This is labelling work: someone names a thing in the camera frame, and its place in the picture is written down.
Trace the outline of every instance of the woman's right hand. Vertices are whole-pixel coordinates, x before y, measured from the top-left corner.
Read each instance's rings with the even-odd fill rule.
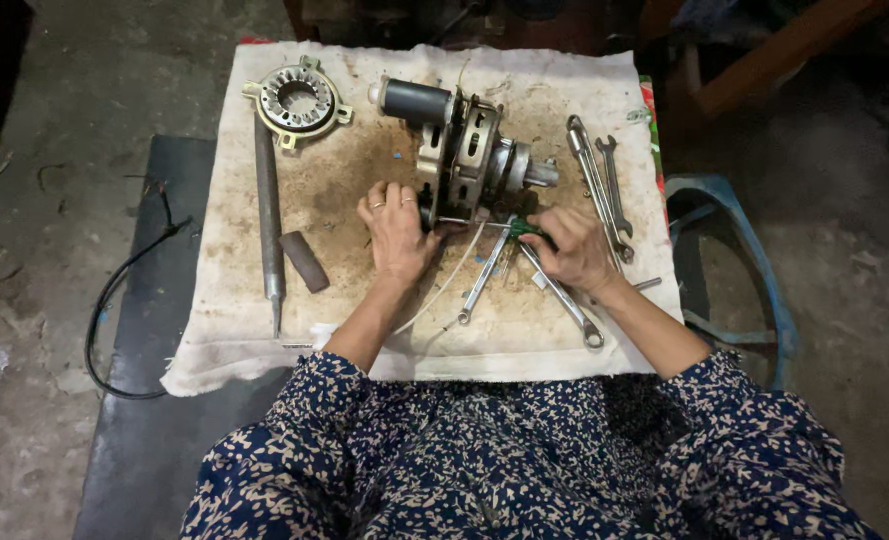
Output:
[[[566,285],[583,289],[599,301],[624,281],[608,251],[601,221],[574,208],[554,206],[528,216],[528,223],[541,227],[558,249],[537,234],[522,234],[541,259],[541,269]]]

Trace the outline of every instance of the woman's left hand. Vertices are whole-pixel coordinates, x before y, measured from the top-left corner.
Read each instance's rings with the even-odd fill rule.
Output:
[[[358,215],[371,231],[371,251],[379,280],[410,289],[434,257],[442,234],[422,232],[418,194],[410,186],[381,180],[358,201]]]

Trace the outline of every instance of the white wire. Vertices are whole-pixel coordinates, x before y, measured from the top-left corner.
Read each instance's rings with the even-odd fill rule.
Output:
[[[467,249],[464,250],[464,255],[462,255],[461,260],[458,261],[458,265],[454,267],[454,271],[452,271],[451,275],[448,276],[447,280],[444,282],[444,285],[442,285],[441,288],[438,289],[438,293],[435,294],[435,296],[432,297],[431,300],[428,301],[421,309],[419,309],[418,312],[414,314],[414,317],[412,317],[410,321],[408,321],[407,323],[404,323],[404,325],[402,325],[400,328],[393,331],[391,333],[392,336],[397,336],[397,335],[401,334],[402,332],[408,330],[411,327],[411,325],[415,324],[415,321],[418,320],[418,317],[421,317],[422,315],[424,315],[425,312],[428,311],[428,308],[431,308],[431,305],[434,304],[436,300],[438,300],[438,297],[441,296],[443,292],[445,292],[445,289],[448,288],[448,285],[451,283],[451,280],[453,280],[454,277],[458,275],[458,270],[461,270],[461,265],[465,263],[465,260],[468,258],[468,256],[472,254],[472,250],[475,249],[475,244],[478,243],[478,239],[481,237],[481,232],[485,230],[485,223],[487,221],[488,220],[482,221],[481,225],[478,226],[478,231],[475,232],[474,238],[471,240],[471,243],[467,245]]]

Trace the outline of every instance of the black cable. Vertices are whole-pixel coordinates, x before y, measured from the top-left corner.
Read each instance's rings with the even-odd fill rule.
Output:
[[[172,223],[171,206],[168,204],[168,196],[164,193],[164,186],[160,182],[157,184],[157,190],[158,193],[160,193],[161,195],[161,203],[164,205],[165,221],[167,222],[164,227],[164,231],[161,233],[161,236],[157,238],[157,240],[154,240],[141,251],[128,257],[127,260],[122,263],[121,266],[119,266],[113,274],[111,274],[111,277],[107,279],[107,283],[104,284],[104,287],[101,289],[101,293],[98,294],[98,300],[95,301],[94,311],[91,312],[91,320],[88,322],[87,325],[87,335],[84,337],[84,367],[87,369],[87,374],[91,376],[91,381],[94,382],[95,386],[101,388],[108,394],[125,400],[150,400],[154,398],[161,398],[163,395],[168,393],[166,390],[156,390],[154,392],[147,392],[144,394],[135,394],[115,388],[114,386],[111,386],[109,383],[104,382],[101,379],[101,376],[98,375],[97,370],[95,370],[94,368],[94,360],[91,358],[91,351],[92,349],[94,349],[94,338],[98,334],[98,320],[101,318],[101,313],[105,310],[105,305],[108,303],[109,297],[112,295],[112,291],[116,289],[115,283],[118,281],[118,277],[120,277],[121,274],[128,269],[128,267],[130,267],[132,264],[135,264],[137,260],[141,259],[142,257],[144,257],[145,254],[155,249],[155,247],[161,244],[163,241],[174,237],[174,235],[177,235],[183,227],[185,227],[192,221],[192,218],[188,217],[177,225]]]

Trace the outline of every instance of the black cylinder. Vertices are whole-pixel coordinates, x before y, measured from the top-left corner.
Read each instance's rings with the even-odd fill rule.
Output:
[[[389,79],[381,110],[389,117],[403,118],[409,124],[444,127],[451,121],[448,112],[451,92],[407,80]]]

